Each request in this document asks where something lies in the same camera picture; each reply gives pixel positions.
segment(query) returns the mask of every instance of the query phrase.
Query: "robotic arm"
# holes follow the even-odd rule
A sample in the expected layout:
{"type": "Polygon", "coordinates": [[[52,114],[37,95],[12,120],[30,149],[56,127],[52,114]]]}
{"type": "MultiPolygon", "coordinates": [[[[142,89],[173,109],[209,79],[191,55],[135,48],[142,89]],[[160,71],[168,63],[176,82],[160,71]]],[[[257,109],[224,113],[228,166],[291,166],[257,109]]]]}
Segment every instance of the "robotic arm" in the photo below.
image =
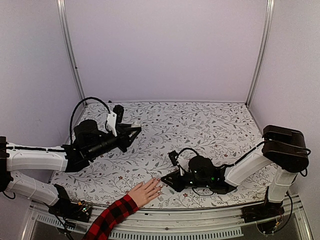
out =
{"type": "Polygon", "coordinates": [[[94,159],[115,148],[126,152],[141,132],[139,124],[123,124],[124,108],[114,107],[107,118],[107,130],[98,130],[97,122],[84,120],[74,128],[72,144],[57,147],[29,147],[8,143],[0,137],[0,192],[27,196],[50,206],[52,213],[69,219],[88,222],[90,206],[84,201],[71,203],[60,185],[40,182],[19,172],[22,169],[78,172],[94,159]]]}
{"type": "Polygon", "coordinates": [[[234,164],[214,166],[209,158],[191,148],[185,148],[180,153],[170,152],[172,164],[179,169],[163,176],[161,180],[177,192],[187,187],[201,187],[209,188],[212,194],[227,194],[258,170],[275,163],[278,169],[266,191],[264,203],[242,208],[245,222],[253,222],[284,213],[282,203],[285,194],[297,174],[307,169],[309,153],[302,132],[269,125],[263,130],[263,141],[234,164]],[[185,150],[196,153],[188,163],[181,157],[185,150]]]}

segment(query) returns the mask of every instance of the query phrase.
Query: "floral tablecloth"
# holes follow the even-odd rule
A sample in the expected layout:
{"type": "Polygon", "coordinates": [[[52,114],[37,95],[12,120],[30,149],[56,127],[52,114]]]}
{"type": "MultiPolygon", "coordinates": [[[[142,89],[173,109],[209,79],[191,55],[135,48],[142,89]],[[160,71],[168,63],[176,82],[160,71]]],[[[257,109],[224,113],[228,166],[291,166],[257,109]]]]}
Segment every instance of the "floral tablecloth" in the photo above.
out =
{"type": "MultiPolygon", "coordinates": [[[[141,181],[174,171],[175,167],[168,157],[168,153],[173,150],[194,148],[218,166],[235,162],[261,138],[247,107],[241,103],[117,104],[125,109],[122,122],[138,122],[142,124],[142,132],[125,153],[114,149],[77,173],[56,172],[51,183],[64,186],[74,200],[86,200],[99,205],[111,204],[141,181]]],[[[101,104],[91,103],[81,120],[94,119],[104,131],[106,117],[107,112],[101,104]]],[[[212,208],[261,201],[275,172],[274,165],[267,166],[226,195],[204,197],[195,194],[190,188],[177,193],[165,185],[163,194],[145,208],[212,208]]],[[[202,195],[210,193],[200,188],[197,191],[202,195]]]]}

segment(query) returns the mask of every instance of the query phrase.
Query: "plaid shirt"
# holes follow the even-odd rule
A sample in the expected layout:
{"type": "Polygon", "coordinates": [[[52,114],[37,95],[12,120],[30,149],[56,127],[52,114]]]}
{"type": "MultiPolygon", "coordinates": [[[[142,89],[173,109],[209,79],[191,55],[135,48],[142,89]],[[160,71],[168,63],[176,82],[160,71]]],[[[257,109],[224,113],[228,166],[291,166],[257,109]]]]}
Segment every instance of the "plaid shirt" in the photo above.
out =
{"type": "Polygon", "coordinates": [[[135,201],[129,195],[125,195],[97,217],[82,240],[107,240],[112,228],[136,211],[138,206],[135,201]]]}

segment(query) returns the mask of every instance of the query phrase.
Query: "floral pattern surface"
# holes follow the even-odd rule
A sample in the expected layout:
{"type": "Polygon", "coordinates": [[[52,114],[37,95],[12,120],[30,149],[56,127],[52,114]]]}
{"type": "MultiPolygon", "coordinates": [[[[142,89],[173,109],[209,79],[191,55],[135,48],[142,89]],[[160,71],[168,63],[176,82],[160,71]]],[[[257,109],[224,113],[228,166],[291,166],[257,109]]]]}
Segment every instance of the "floral pattern surface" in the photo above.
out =
{"type": "MultiPolygon", "coordinates": [[[[114,149],[76,173],[56,172],[51,183],[65,187],[74,200],[109,205],[132,187],[151,177],[162,177],[176,168],[168,157],[189,147],[212,159],[214,165],[234,163],[261,139],[247,107],[241,103],[123,102],[123,123],[140,123],[142,132],[128,151],[114,149]]],[[[107,112],[91,103],[82,116],[94,119],[104,131],[107,112]]],[[[184,158],[191,157],[186,153],[184,158]]],[[[162,195],[148,209],[214,208],[261,201],[276,172],[269,165],[247,178],[226,195],[199,196],[190,188],[180,193],[164,185],[162,195]]],[[[198,193],[209,194],[207,189],[198,193]]]]}

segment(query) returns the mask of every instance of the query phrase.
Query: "human hand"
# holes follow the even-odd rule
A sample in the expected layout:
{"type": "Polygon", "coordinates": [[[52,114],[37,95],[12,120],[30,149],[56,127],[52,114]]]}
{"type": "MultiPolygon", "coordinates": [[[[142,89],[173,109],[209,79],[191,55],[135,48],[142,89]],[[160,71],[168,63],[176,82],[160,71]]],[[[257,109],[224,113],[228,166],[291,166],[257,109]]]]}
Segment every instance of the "human hand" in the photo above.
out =
{"type": "Polygon", "coordinates": [[[156,187],[159,182],[160,178],[151,178],[146,184],[140,182],[128,192],[128,195],[133,199],[138,208],[141,208],[161,194],[159,191],[163,185],[156,187]]]}

